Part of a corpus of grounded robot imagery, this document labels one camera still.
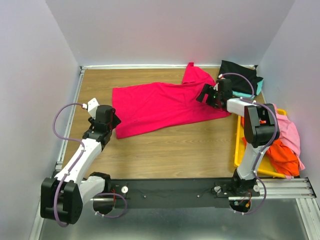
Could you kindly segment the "magenta t shirt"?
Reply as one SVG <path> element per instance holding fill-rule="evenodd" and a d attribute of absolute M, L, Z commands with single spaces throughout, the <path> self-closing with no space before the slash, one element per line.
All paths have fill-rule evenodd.
<path fill-rule="evenodd" d="M 112 106 L 121 123 L 115 128 L 118 139 L 158 129 L 221 119 L 229 112 L 198 102 L 205 84 L 214 79 L 190 62 L 181 84 L 153 82 L 112 90 Z"/>

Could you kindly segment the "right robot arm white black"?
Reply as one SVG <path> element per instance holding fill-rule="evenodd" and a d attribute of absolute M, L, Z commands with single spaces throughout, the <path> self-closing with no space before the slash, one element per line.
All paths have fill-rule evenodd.
<path fill-rule="evenodd" d="M 234 98 L 232 82 L 225 78 L 219 79 L 215 86 L 204 84 L 196 100 L 244 119 L 246 147 L 242 161 L 230 180 L 215 183 L 216 195 L 220 198 L 242 196 L 252 191 L 263 156 L 280 135 L 274 106 L 252 99 Z"/>

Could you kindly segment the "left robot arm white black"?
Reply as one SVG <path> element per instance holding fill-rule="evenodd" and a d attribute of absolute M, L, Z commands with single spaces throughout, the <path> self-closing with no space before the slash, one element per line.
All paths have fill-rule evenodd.
<path fill-rule="evenodd" d="M 121 197 L 113 190 L 108 174 L 94 172 L 87 180 L 83 179 L 121 120 L 112 106 L 101 105 L 95 98 L 81 103 L 80 107 L 88 112 L 90 126 L 82 138 L 76 140 L 79 147 L 67 165 L 54 177 L 45 178 L 40 188 L 40 216 L 56 221 L 63 228 L 75 224 L 84 204 L 95 196 Z"/>

